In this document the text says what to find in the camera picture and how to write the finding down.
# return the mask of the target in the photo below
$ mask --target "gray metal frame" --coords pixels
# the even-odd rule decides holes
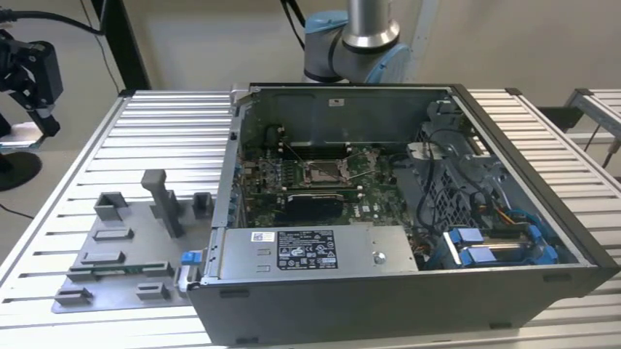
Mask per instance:
[[[524,157],[621,263],[621,194],[605,171],[548,123],[524,97],[471,90]],[[138,92],[121,99],[0,267],[0,342],[107,348],[212,345],[193,307],[53,314],[53,297],[94,223],[103,187],[145,200],[142,170],[166,164],[182,193],[218,188],[230,120],[228,92]],[[560,300],[520,330],[292,345],[342,348],[599,348],[621,345],[621,275],[587,297]]]
[[[621,91],[577,89],[567,105],[579,107],[612,135],[621,139]]]

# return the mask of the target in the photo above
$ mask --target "aluminum work table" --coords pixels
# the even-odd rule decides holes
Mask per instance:
[[[621,263],[621,187],[535,106],[505,90],[472,90],[609,254]],[[165,167],[181,198],[217,193],[230,123],[228,92],[121,97],[0,267],[0,346],[204,348],[193,307],[54,314],[54,296],[94,223],[102,191],[147,200],[142,172]],[[621,348],[621,274],[561,300],[521,329],[284,348]]]

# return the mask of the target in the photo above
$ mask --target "gray fixture plate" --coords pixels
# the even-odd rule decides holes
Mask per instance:
[[[111,221],[103,223],[98,218],[91,232],[89,233],[81,253],[73,268],[82,268],[85,265],[81,261],[85,255],[94,256],[95,254],[118,255],[123,253],[125,260],[121,264],[105,264],[101,267],[117,267],[123,265],[162,264],[170,262],[171,273],[158,273],[162,276],[147,276],[145,273],[118,273],[111,272],[111,275],[102,276],[98,280],[74,282],[67,278],[62,289],[82,289],[86,288],[93,294],[83,302],[70,306],[63,306],[55,302],[53,306],[54,313],[75,313],[97,310],[119,310],[134,308],[155,308],[190,305],[190,300],[177,288],[177,278],[181,268],[181,257],[186,251],[201,250],[208,246],[212,232],[212,218],[194,218],[193,201],[179,201],[179,221],[185,228],[186,234],[173,239],[169,236],[162,220],[155,219],[151,210],[153,201],[130,202],[129,207],[118,208],[118,213],[123,221]],[[95,236],[102,236],[102,231],[110,235],[111,230],[127,232],[131,229],[133,238],[123,239],[99,239]],[[162,283],[166,290],[155,286]],[[139,284],[147,287],[147,291],[153,290],[154,297],[143,296],[143,289],[138,289]],[[157,297],[157,293],[165,294],[167,297],[162,299]]]

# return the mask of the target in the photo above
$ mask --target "power supply label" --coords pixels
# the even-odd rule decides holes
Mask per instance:
[[[337,269],[333,230],[280,231],[280,269]]]

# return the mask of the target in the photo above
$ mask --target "circuit board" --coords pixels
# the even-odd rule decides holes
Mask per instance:
[[[342,159],[288,159],[268,152],[245,161],[249,226],[412,226],[389,160],[381,149],[354,146]],[[302,212],[293,213],[294,204]]]

